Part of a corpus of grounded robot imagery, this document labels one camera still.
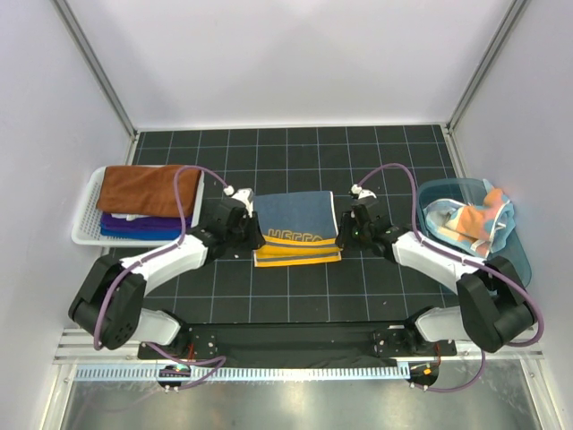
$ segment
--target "white plastic tray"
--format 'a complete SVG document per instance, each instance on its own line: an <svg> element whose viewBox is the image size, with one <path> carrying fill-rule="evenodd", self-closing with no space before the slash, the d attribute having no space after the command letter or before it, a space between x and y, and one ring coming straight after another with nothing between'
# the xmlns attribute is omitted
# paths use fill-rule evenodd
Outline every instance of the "white plastic tray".
<svg viewBox="0 0 573 430"><path fill-rule="evenodd" d="M162 246L172 242L171 240L134 240L122 237L101 236L99 234L99 222L102 211L96 208L99 199L99 190L104 180L106 168L99 168L91 175L90 181L81 197L80 208L75 215L72 228L72 240L78 245L114 246L114 247L153 247ZM197 196L193 209L191 227L199 223L201 203L203 200L204 174L201 172Z"/></svg>

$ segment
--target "yellow stripe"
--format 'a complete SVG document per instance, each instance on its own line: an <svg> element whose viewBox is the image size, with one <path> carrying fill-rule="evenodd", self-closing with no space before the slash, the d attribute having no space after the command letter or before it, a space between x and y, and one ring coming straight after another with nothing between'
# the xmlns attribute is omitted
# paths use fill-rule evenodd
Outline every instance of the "yellow stripe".
<svg viewBox="0 0 573 430"><path fill-rule="evenodd" d="M339 262L340 255L333 255L331 257L310 258L306 260L288 260L282 262L260 262L255 260L254 267L280 267L280 266L300 266L303 264L318 264L319 262Z"/></svg>
<svg viewBox="0 0 573 430"><path fill-rule="evenodd" d="M262 235L267 242L275 243L275 244L284 244L284 245L299 245L299 246L317 246L317 245L334 245L336 242L336 238L334 239L325 239L319 240L317 242L302 242L297 240L286 240L286 239L277 239L276 237L271 236L264 236Z"/></svg>
<svg viewBox="0 0 573 430"><path fill-rule="evenodd" d="M282 246L264 245L256 250L257 257L264 258L265 256L291 256L291 255L316 255L316 254L331 254L337 253L340 248L332 246L329 248L284 248Z"/></svg>

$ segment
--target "table surface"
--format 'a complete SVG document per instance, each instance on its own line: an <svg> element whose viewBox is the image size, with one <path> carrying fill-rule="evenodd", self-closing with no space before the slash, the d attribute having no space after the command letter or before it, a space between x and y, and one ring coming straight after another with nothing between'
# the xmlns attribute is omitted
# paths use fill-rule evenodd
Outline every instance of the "table surface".
<svg viewBox="0 0 573 430"><path fill-rule="evenodd" d="M133 164L199 164L236 188L259 194L330 190L337 219L349 208L350 186L380 163L412 169L418 185L455 177L443 135L431 126L365 126L142 133ZM411 193L404 172L385 170L366 186L397 224L409 223ZM205 178L202 215L222 187ZM113 249L115 256L146 249ZM189 323L293 323L400 320L457 297L419 272L368 252L345 251L341 262L254 268L251 253L225 257L172 279L145 300Z"/></svg>

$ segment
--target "orange cloth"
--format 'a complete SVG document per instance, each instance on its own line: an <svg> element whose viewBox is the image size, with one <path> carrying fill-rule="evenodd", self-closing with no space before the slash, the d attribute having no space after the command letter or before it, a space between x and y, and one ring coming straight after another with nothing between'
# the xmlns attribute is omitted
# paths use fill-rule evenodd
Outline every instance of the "orange cloth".
<svg viewBox="0 0 573 430"><path fill-rule="evenodd" d="M173 178L180 167L108 166L97 208L109 213L176 218L179 212ZM179 175L179 195L186 218L193 212L200 177L200 170L195 169Z"/></svg>

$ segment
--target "towel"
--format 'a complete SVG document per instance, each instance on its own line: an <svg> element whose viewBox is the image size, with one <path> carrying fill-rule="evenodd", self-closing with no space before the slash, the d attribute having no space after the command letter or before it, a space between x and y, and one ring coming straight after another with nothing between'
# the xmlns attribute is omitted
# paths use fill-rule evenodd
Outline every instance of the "towel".
<svg viewBox="0 0 573 430"><path fill-rule="evenodd" d="M133 221L134 219L138 218L147 218L149 216L149 215L136 215L133 213L110 213L110 215L114 218L127 219L128 221Z"/></svg>
<svg viewBox="0 0 573 430"><path fill-rule="evenodd" d="M331 192L256 196L254 209L266 241L254 252L255 267L340 261Z"/></svg>
<svg viewBox="0 0 573 430"><path fill-rule="evenodd" d="M192 216L185 219L185 225L191 226ZM141 231L149 230L174 230L181 229L181 220L179 218L160 218L160 217L143 217L133 220L119 219L111 213L103 213L100 221L101 227L108 230L121 231L122 228L139 229Z"/></svg>
<svg viewBox="0 0 573 430"><path fill-rule="evenodd" d="M173 178L179 165L150 168L145 166L109 166L99 192L97 208L108 213L176 218ZM199 170L185 170L179 176L179 194L184 216L193 212Z"/></svg>
<svg viewBox="0 0 573 430"><path fill-rule="evenodd" d="M516 224L508 196L486 180L483 184L487 195L482 206L439 199L430 203L423 214L426 227L435 237L468 254L487 258L503 249Z"/></svg>
<svg viewBox="0 0 573 430"><path fill-rule="evenodd" d="M155 230L155 231L141 231L141 230L126 230L116 231L108 230L101 226L99 229L101 236L121 237L123 239L135 240L174 240L181 234L181 229L177 230Z"/></svg>

